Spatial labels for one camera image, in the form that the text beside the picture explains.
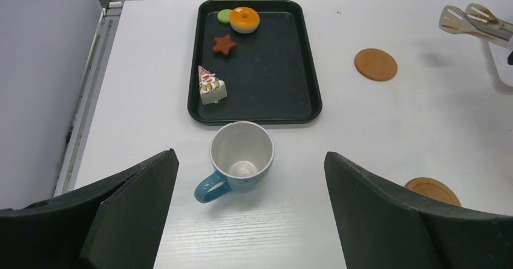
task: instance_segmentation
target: brown star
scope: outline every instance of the brown star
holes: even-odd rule
[[[212,49],[214,53],[222,53],[224,56],[230,54],[230,50],[237,46],[237,43],[232,41],[232,36],[229,34],[224,37],[214,37],[215,46]]]

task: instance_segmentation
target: tabletop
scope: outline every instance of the tabletop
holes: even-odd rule
[[[219,128],[187,111],[204,1],[125,2],[75,185],[175,149],[180,167],[155,268],[345,268],[328,151],[401,185],[435,178],[464,207],[513,215],[513,88],[498,79],[488,44],[437,26],[445,5],[495,13],[513,0],[293,0],[323,110],[306,125],[265,126],[276,153],[264,184],[200,204],[194,189],[212,173],[208,146]],[[364,48],[390,53],[397,76],[361,76],[353,61]]]

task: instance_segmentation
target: mug rim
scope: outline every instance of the mug rim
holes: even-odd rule
[[[269,162],[267,162],[266,166],[264,166],[264,168],[262,168],[257,174],[254,174],[254,175],[251,175],[250,177],[236,177],[236,176],[233,176],[233,175],[229,175],[228,173],[222,171],[218,166],[217,164],[215,164],[215,161],[214,159],[212,158],[212,144],[214,143],[214,139],[217,137],[217,134],[219,134],[219,132],[221,132],[222,130],[224,130],[225,128],[227,127],[230,127],[230,126],[233,126],[233,125],[237,125],[237,124],[251,124],[253,126],[256,126],[258,127],[259,129],[261,129],[262,131],[264,131],[264,133],[266,133],[266,135],[268,136],[269,140],[271,141],[271,147],[272,147],[272,151],[271,151],[271,158],[269,159]],[[256,124],[256,123],[253,123],[253,122],[250,122],[250,121],[237,121],[237,122],[232,122],[232,123],[229,123],[229,124],[226,124],[224,125],[223,127],[221,127],[221,129],[219,129],[215,135],[212,137],[212,140],[210,141],[210,145],[209,145],[209,157],[210,157],[210,162],[212,163],[212,165],[214,165],[215,167],[215,170],[216,171],[219,171],[220,173],[222,173],[224,176],[226,177],[229,177],[229,178],[235,178],[235,179],[238,179],[238,180],[246,180],[248,178],[253,178],[259,174],[261,174],[262,172],[266,171],[267,168],[269,168],[269,166],[271,165],[273,159],[274,159],[274,141],[272,140],[272,137],[271,135],[267,132],[267,130],[265,130],[262,126],[260,126],[259,124]]]

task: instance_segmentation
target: wall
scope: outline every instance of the wall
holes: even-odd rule
[[[101,7],[0,0],[0,209],[53,196]]]

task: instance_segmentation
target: metal tongs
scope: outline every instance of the metal tongs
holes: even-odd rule
[[[470,3],[465,12],[447,5],[440,15],[439,27],[451,34],[470,34],[513,50],[513,24],[497,18],[486,7]],[[513,65],[513,53],[508,57]]]

